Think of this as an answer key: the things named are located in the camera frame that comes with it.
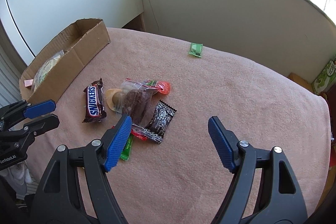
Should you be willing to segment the white cloth glove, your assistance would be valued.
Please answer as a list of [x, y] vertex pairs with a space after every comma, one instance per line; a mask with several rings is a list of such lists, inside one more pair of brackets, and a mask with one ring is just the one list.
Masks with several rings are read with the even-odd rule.
[[20, 196], [27, 194], [27, 185], [33, 182], [25, 161], [1, 170], [0, 175]]

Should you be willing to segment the cracker pack in box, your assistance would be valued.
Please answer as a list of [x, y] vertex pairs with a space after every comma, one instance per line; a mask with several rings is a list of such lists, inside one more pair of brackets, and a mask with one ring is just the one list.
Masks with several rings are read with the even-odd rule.
[[60, 59], [64, 56], [64, 54], [65, 53], [64, 53], [63, 50], [58, 51], [51, 58], [46, 60], [44, 62], [44, 64], [38, 69], [38, 71], [35, 74], [34, 79], [33, 79], [33, 85], [32, 85], [33, 92], [35, 92], [37, 90], [39, 85], [46, 78], [46, 75], [60, 61]]

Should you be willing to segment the green snack packet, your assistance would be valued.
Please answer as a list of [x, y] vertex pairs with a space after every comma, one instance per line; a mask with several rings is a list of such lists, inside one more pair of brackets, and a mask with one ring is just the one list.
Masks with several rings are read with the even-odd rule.
[[130, 157], [130, 152], [131, 152], [131, 147], [132, 147], [132, 144], [133, 144], [133, 137], [134, 135], [133, 134], [130, 134], [127, 141], [126, 141], [126, 144], [122, 150], [122, 153], [120, 155], [120, 159], [121, 160], [129, 160], [129, 157]]

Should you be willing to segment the upper Snickers bar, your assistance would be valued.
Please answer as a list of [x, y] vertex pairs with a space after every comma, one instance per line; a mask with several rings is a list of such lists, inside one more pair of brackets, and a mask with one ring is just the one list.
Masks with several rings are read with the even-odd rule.
[[101, 122], [106, 118], [102, 78], [92, 82], [83, 92], [85, 93], [85, 117], [83, 123]]

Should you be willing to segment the round brown candy pack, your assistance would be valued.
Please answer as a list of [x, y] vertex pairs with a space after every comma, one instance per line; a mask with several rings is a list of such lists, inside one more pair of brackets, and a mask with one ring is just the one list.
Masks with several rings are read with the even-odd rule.
[[110, 110], [122, 113], [124, 95], [122, 89], [108, 89], [105, 92], [106, 103]]

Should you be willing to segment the pink blanket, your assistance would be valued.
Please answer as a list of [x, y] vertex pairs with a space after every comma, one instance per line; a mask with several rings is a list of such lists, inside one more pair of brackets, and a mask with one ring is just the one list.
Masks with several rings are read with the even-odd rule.
[[330, 119], [325, 100], [252, 60], [188, 42], [110, 28], [110, 43], [81, 71], [58, 101], [57, 129], [36, 139], [27, 164], [40, 179], [57, 146], [81, 147], [117, 123], [109, 111], [100, 123], [84, 123], [84, 88], [102, 79], [104, 89], [125, 79], [164, 80], [162, 100], [175, 108], [163, 142], [135, 139], [130, 159], [108, 173], [129, 223], [210, 223], [230, 186], [208, 133], [217, 116], [225, 128], [256, 148], [279, 146], [313, 213], [326, 183]]

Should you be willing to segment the black white snack packet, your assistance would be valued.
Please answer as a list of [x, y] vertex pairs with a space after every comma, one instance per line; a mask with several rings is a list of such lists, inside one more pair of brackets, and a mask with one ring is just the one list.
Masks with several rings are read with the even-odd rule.
[[144, 127], [142, 133], [152, 141], [161, 144], [168, 125], [177, 111], [167, 103], [160, 100], [154, 110], [150, 122]]

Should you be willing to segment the clear bag brown snack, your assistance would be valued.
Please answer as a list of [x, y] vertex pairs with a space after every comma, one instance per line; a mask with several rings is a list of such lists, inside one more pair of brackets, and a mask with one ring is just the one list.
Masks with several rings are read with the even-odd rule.
[[126, 79], [121, 84], [121, 89], [122, 114], [130, 116], [134, 124], [141, 125], [151, 98], [158, 89], [131, 79]]

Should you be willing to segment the green cardboard box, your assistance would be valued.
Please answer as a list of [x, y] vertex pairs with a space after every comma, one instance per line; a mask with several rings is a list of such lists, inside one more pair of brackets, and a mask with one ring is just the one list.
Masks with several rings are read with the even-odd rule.
[[323, 92], [335, 79], [335, 60], [330, 61], [323, 68], [317, 78], [311, 83], [315, 95]]

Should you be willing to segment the orange red snack packet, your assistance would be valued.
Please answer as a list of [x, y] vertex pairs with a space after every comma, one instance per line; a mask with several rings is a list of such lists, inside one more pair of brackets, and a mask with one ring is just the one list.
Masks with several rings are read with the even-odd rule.
[[145, 80], [142, 82], [137, 82], [132, 79], [126, 79], [125, 82], [127, 84], [130, 84], [135, 89], [143, 90], [146, 92], [161, 93], [163, 95], [168, 95], [171, 90], [171, 85], [167, 81]]

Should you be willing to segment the far green candy packet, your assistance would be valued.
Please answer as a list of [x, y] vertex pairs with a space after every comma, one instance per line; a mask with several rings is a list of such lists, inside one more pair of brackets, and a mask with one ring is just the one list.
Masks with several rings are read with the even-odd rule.
[[203, 44], [191, 43], [189, 49], [189, 55], [201, 58], [202, 57]]

